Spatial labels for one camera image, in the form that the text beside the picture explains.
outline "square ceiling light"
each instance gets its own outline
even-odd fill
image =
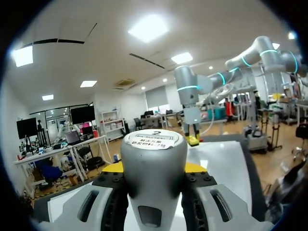
[[[43,100],[53,100],[53,95],[43,95],[42,96]]]
[[[182,64],[182,63],[191,61],[193,59],[193,57],[191,56],[191,54],[186,52],[186,53],[183,53],[183,54],[178,54],[178,55],[172,57],[171,59],[172,59],[172,61],[176,62],[177,64]]]
[[[289,34],[288,34],[288,38],[289,39],[295,39],[295,37],[296,37],[296,33],[294,33],[294,32],[289,32]]]
[[[83,81],[80,85],[81,88],[91,88],[96,84],[97,80],[91,80],[91,81]]]
[[[168,32],[168,28],[161,17],[152,14],[142,18],[128,32],[141,41],[147,43]]]
[[[16,66],[19,67],[27,64],[32,64],[33,63],[32,51],[33,51],[32,46],[13,51],[12,55],[15,60]]]
[[[272,44],[273,44],[273,47],[274,47],[275,50],[277,50],[279,48],[279,46],[280,46],[279,43],[272,43]]]

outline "white shelving unit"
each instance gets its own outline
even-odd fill
[[[126,133],[124,127],[124,119],[121,116],[119,109],[113,111],[100,112],[100,128],[104,135],[107,136],[108,141],[113,141],[124,137],[123,133]]]

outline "computer monitor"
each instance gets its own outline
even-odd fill
[[[73,124],[81,124],[95,120],[94,106],[86,106],[71,109]]]
[[[17,131],[18,131],[18,137],[19,139],[31,136],[36,136],[38,134],[38,128],[37,128],[37,119],[31,118],[31,119],[23,119],[20,121],[17,121]]]
[[[145,113],[144,113],[144,115],[145,116],[153,116],[154,115],[154,112],[153,111],[146,111]]]
[[[92,127],[85,127],[85,128],[82,128],[82,135],[90,135],[90,134],[93,134],[93,129]]]
[[[81,141],[77,131],[71,131],[66,133],[65,138],[66,142],[71,145]]]

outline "black chair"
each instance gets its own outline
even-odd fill
[[[86,155],[88,153],[91,153],[91,158],[90,159],[86,159]],[[94,170],[96,168],[98,168],[99,166],[103,166],[105,164],[105,162],[103,161],[103,159],[100,156],[93,156],[93,153],[91,151],[91,148],[89,146],[86,147],[82,147],[80,149],[78,149],[78,154],[81,158],[81,164],[83,166],[84,169],[88,169],[88,170]]]
[[[308,117],[301,117],[299,119],[299,126],[296,128],[295,136],[301,138],[302,145],[300,147],[296,147],[292,150],[292,154],[294,155],[293,160],[295,161],[298,155],[302,155],[304,160],[307,158],[307,150],[304,148],[305,140],[308,140]]]
[[[145,124],[142,124],[139,118],[134,118],[135,124],[136,124],[136,129],[141,130]]]

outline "yellow plate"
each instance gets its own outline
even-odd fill
[[[123,172],[122,162],[108,165],[102,171],[103,172]],[[206,169],[204,167],[201,167],[200,165],[186,162],[185,172],[206,172]]]

